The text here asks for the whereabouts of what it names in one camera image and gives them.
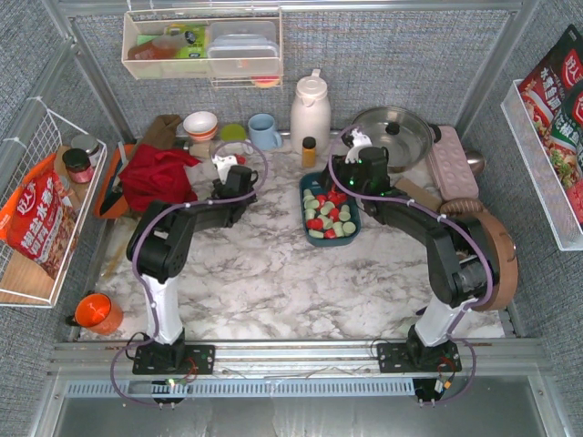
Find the red capsule cluster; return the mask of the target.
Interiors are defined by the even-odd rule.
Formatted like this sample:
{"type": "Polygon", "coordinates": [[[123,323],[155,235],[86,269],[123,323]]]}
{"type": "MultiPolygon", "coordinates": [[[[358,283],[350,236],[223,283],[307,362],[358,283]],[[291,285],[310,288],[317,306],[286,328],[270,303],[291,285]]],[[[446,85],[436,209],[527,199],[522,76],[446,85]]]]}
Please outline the red capsule cluster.
{"type": "Polygon", "coordinates": [[[340,210],[338,208],[332,208],[328,214],[328,217],[336,222],[339,220],[339,213],[340,210]]]}
{"type": "Polygon", "coordinates": [[[306,221],[306,227],[313,230],[323,229],[323,222],[320,218],[312,218],[306,221]]]}
{"type": "Polygon", "coordinates": [[[327,194],[327,199],[331,201],[334,205],[342,205],[346,201],[346,195],[343,192],[329,191],[327,194]]]}

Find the cork mat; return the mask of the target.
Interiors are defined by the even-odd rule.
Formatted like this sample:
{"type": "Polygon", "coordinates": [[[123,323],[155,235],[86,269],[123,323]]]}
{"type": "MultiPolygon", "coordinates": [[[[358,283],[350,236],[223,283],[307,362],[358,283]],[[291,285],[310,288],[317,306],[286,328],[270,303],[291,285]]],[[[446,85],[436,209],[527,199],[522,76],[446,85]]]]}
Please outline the cork mat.
{"type": "Polygon", "coordinates": [[[443,204],[443,201],[439,197],[430,193],[425,188],[419,187],[408,178],[400,178],[394,186],[407,194],[415,202],[429,208],[433,212],[438,212],[443,204]]]}

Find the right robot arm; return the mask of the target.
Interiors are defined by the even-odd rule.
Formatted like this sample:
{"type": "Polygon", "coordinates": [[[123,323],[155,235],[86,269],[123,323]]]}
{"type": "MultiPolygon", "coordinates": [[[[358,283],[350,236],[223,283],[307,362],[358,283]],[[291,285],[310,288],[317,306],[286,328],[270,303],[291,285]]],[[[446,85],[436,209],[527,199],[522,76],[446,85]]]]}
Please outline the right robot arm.
{"type": "Polygon", "coordinates": [[[355,160],[331,154],[320,182],[359,199],[369,217],[424,245],[434,296],[406,340],[408,359],[419,368],[444,354],[467,312],[489,301],[498,272],[478,219],[448,218],[423,206],[391,184],[387,162],[388,152],[378,147],[360,148],[355,160]]]}

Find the green capsule mid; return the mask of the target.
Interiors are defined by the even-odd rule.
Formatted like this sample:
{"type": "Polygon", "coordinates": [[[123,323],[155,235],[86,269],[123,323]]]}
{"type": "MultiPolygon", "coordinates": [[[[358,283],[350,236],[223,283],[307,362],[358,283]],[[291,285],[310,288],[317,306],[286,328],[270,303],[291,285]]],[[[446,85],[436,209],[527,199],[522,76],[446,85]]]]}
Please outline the green capsule mid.
{"type": "Polygon", "coordinates": [[[342,205],[339,213],[339,219],[343,222],[351,219],[351,210],[349,205],[342,205]]]}

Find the red capsule cluster front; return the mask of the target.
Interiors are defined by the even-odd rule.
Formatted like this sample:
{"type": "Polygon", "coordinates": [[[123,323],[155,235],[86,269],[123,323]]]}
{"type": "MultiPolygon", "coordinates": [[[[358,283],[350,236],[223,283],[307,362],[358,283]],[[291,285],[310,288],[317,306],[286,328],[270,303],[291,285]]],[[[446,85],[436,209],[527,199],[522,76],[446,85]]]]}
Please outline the red capsule cluster front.
{"type": "Polygon", "coordinates": [[[306,227],[313,230],[323,229],[323,222],[320,218],[312,218],[306,221],[306,227]]]}

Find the green capsule cluster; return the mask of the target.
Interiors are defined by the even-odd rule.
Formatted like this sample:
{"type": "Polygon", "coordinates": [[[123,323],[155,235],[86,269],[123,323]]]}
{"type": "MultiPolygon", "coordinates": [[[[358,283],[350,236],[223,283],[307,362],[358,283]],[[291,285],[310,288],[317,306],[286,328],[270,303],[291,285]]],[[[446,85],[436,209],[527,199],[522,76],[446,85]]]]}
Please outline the green capsule cluster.
{"type": "Polygon", "coordinates": [[[304,211],[304,218],[305,220],[311,220],[311,219],[315,219],[317,216],[317,211],[313,208],[307,208],[304,211]]]}
{"type": "Polygon", "coordinates": [[[351,236],[356,231],[356,225],[351,221],[346,221],[343,223],[342,229],[345,236],[351,236]]]}

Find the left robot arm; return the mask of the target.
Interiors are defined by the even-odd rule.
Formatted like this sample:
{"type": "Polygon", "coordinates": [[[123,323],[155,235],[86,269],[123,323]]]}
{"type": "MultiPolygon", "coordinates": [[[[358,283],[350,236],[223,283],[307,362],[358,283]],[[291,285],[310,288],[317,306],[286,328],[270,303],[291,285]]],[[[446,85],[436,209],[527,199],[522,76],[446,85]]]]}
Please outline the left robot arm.
{"type": "Polygon", "coordinates": [[[133,273],[145,291],[147,340],[170,346],[183,337],[177,277],[188,260],[195,233],[232,227],[256,201],[257,171],[235,165],[213,182],[210,198],[180,204],[155,200],[127,247],[133,273]]]}

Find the teal storage basket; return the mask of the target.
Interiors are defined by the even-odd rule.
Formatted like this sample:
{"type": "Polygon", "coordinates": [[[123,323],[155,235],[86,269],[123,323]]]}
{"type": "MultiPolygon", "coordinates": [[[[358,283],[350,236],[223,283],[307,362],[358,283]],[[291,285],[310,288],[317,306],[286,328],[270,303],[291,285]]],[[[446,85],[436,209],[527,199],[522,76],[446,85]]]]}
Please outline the teal storage basket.
{"type": "Polygon", "coordinates": [[[323,188],[320,175],[309,173],[299,183],[305,236],[317,248],[349,245],[362,227],[356,201],[335,185],[323,188]]]}

